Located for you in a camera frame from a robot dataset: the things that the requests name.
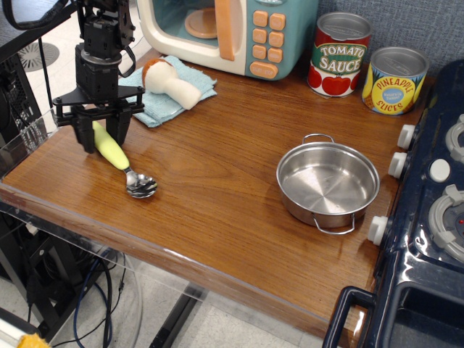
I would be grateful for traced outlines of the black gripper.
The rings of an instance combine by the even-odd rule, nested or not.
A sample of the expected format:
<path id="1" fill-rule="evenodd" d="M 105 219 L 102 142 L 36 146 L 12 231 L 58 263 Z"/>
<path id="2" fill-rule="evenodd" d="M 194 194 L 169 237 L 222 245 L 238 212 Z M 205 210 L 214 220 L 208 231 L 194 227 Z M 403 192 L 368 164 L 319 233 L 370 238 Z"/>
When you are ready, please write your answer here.
<path id="1" fill-rule="evenodd" d="M 121 73 L 122 54 L 118 49 L 109 50 L 100 57 L 84 45 L 75 47 L 75 82 L 73 91 L 53 99 L 56 107 L 54 121 L 57 126 L 71 125 L 78 143 L 85 152 L 95 150 L 92 120 L 106 120 L 109 135 L 122 146 L 131 123 L 132 114 L 144 111 L 144 88 L 121 86 L 121 77 L 135 71 Z"/>

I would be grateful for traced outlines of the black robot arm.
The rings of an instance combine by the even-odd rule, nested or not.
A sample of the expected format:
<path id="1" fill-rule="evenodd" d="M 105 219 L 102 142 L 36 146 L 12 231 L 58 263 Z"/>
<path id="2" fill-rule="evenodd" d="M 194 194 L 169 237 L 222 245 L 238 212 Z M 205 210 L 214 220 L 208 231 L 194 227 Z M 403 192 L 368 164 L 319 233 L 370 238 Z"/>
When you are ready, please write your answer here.
<path id="1" fill-rule="evenodd" d="M 53 100 L 58 126 L 70 125 L 89 154 L 96 148 L 92 123 L 106 122 L 109 135 L 122 145 L 132 115 L 144 110 L 141 86 L 120 86 L 130 76 L 136 58 L 129 45 L 135 41 L 127 1 L 78 1 L 82 42 L 75 47 L 76 88 Z"/>

